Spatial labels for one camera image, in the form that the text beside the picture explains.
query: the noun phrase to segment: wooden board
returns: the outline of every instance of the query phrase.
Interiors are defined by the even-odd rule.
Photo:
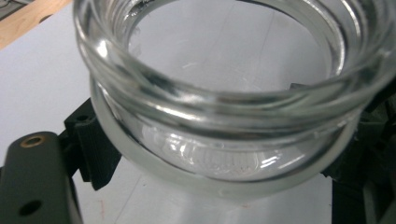
[[[72,0],[35,0],[0,21],[0,49],[37,26],[40,21],[59,11]]]

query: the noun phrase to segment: white surface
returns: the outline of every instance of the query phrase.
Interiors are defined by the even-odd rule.
[[[28,133],[60,133],[64,119],[89,97],[88,70],[75,41],[71,5],[0,51],[0,162],[7,147]],[[94,192],[75,176],[85,223],[192,223],[210,204],[159,186],[122,160],[111,183]],[[331,223],[332,184],[318,175],[254,203],[234,204],[213,223]]]

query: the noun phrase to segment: screw hole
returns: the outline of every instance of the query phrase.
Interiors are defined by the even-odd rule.
[[[35,147],[44,142],[44,136],[32,136],[21,142],[21,147]]]
[[[81,116],[77,117],[76,120],[85,122],[85,121],[90,120],[90,117],[86,116],[86,115],[81,115]]]
[[[21,217],[27,217],[35,213],[38,209],[41,207],[41,202],[38,200],[31,201],[24,206],[21,207],[20,209],[20,216]]]

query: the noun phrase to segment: glass jar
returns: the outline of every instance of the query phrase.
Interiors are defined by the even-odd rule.
[[[74,12],[113,144],[218,197],[322,171],[396,73],[393,0],[77,0]]]

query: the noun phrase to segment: glass rim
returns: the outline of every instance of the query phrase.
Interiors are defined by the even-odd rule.
[[[95,48],[95,45],[91,42],[91,40],[87,37],[86,32],[84,32],[84,29],[82,28],[82,20],[88,20],[87,18],[81,18],[78,15],[78,12],[80,11],[80,4],[84,2],[90,2],[91,0],[76,0],[74,3],[74,17],[75,17],[75,24],[77,26],[77,33],[78,33],[78,40],[82,42],[85,45],[85,48],[89,49],[91,53],[94,54],[97,60],[102,61],[102,63],[106,63],[103,58],[101,58],[99,52]],[[137,3],[140,2],[145,2],[145,0],[137,0]],[[264,0],[256,0],[252,2],[266,2]],[[95,3],[92,3],[92,8],[93,13],[91,13],[91,16],[94,17],[95,20],[100,21],[101,18],[98,16],[100,13],[98,8],[96,8],[97,5]],[[390,11],[396,11],[396,8],[391,8]],[[389,18],[390,20],[393,21],[391,25],[394,26],[394,29],[396,29],[396,16],[393,15],[393,18]],[[178,80],[173,80],[172,78],[164,75],[163,73],[156,71],[152,69],[151,67],[145,65],[142,62],[139,62],[134,56],[132,56],[126,49],[124,49],[116,40],[115,36],[110,33],[109,27],[106,27],[104,24],[99,24],[100,28],[100,35],[104,39],[107,47],[111,48],[112,50],[115,50],[118,53],[118,56],[120,56],[123,60],[127,61],[130,63],[132,66],[134,66],[135,70],[139,70],[139,75],[144,78],[150,78],[150,79],[155,79],[155,80],[160,80],[162,84],[166,84],[167,89],[171,89],[172,91],[180,91],[187,93],[191,96],[196,96],[200,99],[204,99],[204,103],[200,104],[200,106],[213,106],[213,105],[218,105],[222,104],[225,105],[227,109],[230,107],[236,108],[236,110],[240,111],[251,111],[251,108],[246,108],[246,107],[241,107],[240,105],[245,105],[246,103],[249,103],[251,105],[251,102],[267,102],[265,105],[268,107],[265,107],[266,111],[262,111],[260,114],[267,115],[267,116],[273,116],[274,113],[272,112],[279,112],[279,106],[276,104],[270,104],[268,103],[269,101],[273,101],[274,99],[283,99],[286,101],[291,101],[295,100],[296,98],[305,98],[309,94],[313,94],[315,92],[321,92],[321,91],[340,91],[341,87],[346,87],[348,91],[343,91],[343,92],[338,92],[337,94],[332,97],[331,100],[329,100],[329,97],[327,97],[327,101],[324,101],[323,99],[316,100],[314,103],[304,105],[302,104],[301,106],[296,106],[293,108],[293,110],[299,110],[300,113],[306,112],[307,109],[304,109],[304,106],[311,106],[310,109],[313,107],[317,108],[318,110],[323,110],[323,109],[328,109],[328,108],[334,108],[335,105],[345,105],[348,102],[351,102],[353,100],[356,100],[360,104],[367,103],[367,99],[373,96],[373,92],[379,91],[383,87],[385,87],[390,81],[395,77],[396,71],[388,71],[384,76],[381,76],[380,78],[375,78],[372,80],[372,83],[369,83],[369,85],[360,85],[357,86],[356,84],[356,79],[359,76],[359,71],[361,69],[361,64],[357,62],[357,64],[354,64],[353,70],[348,70],[348,71],[342,71],[340,76],[338,77],[332,77],[329,79],[326,79],[324,81],[319,82],[318,84],[312,85],[312,86],[305,86],[297,89],[292,89],[292,90],[285,90],[285,91],[265,91],[265,92],[227,92],[227,91],[212,91],[208,90],[202,87],[197,87],[193,86],[189,83],[181,82]],[[396,58],[396,50],[395,46],[393,46],[392,52],[388,54],[388,57],[391,59]],[[375,58],[369,59],[368,62],[374,61]],[[114,77],[107,77],[105,78],[106,81],[108,81],[110,78]],[[128,86],[127,83],[122,82],[122,81],[115,81],[112,80],[112,82],[117,82],[118,87],[122,87],[123,90],[130,89],[130,86]],[[148,97],[152,98],[153,96],[158,96],[161,97],[161,93],[163,93],[163,90],[161,92],[158,92],[156,88],[153,88],[153,86],[148,85],[147,83],[138,83],[141,89],[139,89],[140,96],[142,97]],[[121,93],[123,97],[133,97],[129,92],[119,92]],[[178,100],[174,100],[171,98],[162,98],[161,100],[164,100],[165,103],[174,105],[176,106],[177,104],[184,104],[184,105],[191,105],[191,108],[196,107],[193,104],[196,104],[197,102],[180,102]]]
[[[92,90],[97,88],[94,83],[91,84],[93,85]],[[343,129],[332,148],[326,150],[317,160],[306,164],[304,169],[296,169],[295,173],[282,175],[278,178],[267,178],[257,181],[231,181],[198,175],[194,172],[186,172],[184,169],[169,165],[169,162],[154,156],[133,138],[124,134],[120,124],[112,118],[111,108],[108,107],[106,97],[101,92],[95,92],[92,95],[92,103],[99,115],[101,115],[98,118],[101,124],[106,127],[104,129],[106,135],[128,161],[132,161],[143,171],[159,177],[166,183],[172,183],[174,187],[181,186],[185,188],[189,186],[191,188],[188,189],[193,189],[194,192],[199,190],[199,193],[212,196],[219,196],[219,189],[226,189],[228,193],[220,194],[220,197],[232,200],[254,198],[258,194],[262,196],[269,195],[302,183],[317,174],[328,166],[329,161],[333,161],[341,153],[358,123],[358,120],[354,119],[351,124]]]

